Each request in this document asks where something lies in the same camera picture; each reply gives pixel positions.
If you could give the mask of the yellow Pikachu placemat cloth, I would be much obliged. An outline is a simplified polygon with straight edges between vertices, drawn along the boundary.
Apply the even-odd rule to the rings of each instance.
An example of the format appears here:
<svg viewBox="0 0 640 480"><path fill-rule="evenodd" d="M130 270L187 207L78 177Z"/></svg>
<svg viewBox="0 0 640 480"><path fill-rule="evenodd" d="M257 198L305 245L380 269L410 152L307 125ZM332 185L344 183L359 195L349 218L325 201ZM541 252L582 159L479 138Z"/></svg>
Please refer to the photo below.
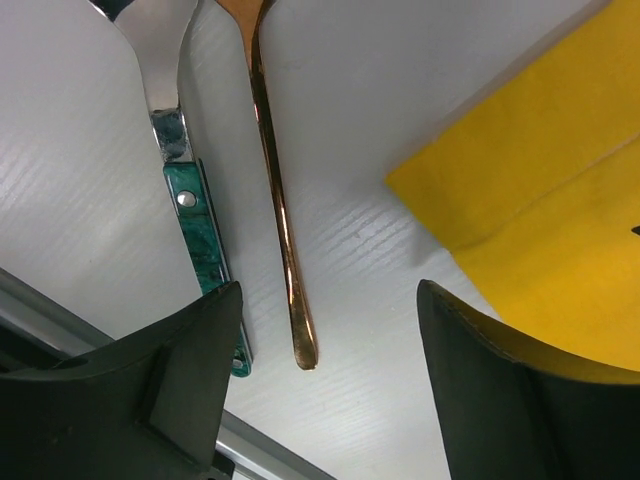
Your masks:
<svg viewBox="0 0 640 480"><path fill-rule="evenodd" d="M507 324L639 366L639 5L612 1L389 187Z"/></svg>

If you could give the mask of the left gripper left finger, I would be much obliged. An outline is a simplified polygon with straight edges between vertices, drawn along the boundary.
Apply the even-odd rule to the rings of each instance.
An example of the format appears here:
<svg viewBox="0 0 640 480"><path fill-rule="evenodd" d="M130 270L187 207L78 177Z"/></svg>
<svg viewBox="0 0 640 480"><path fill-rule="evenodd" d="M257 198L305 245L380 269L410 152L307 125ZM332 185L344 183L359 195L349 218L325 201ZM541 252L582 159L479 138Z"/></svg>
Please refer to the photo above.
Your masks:
<svg viewBox="0 0 640 480"><path fill-rule="evenodd" d="M242 317L232 282L93 351L1 332L5 479L221 479L216 451Z"/></svg>

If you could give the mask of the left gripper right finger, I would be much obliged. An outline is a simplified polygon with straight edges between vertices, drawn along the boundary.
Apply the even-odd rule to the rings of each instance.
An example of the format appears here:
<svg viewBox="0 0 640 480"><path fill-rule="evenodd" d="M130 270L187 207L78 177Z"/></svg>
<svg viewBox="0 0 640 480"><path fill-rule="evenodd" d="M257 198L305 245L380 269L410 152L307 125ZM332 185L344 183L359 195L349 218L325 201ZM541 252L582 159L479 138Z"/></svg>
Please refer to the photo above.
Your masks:
<svg viewBox="0 0 640 480"><path fill-rule="evenodd" d="M423 350L454 479L636 479L639 374L571 354L417 289Z"/></svg>

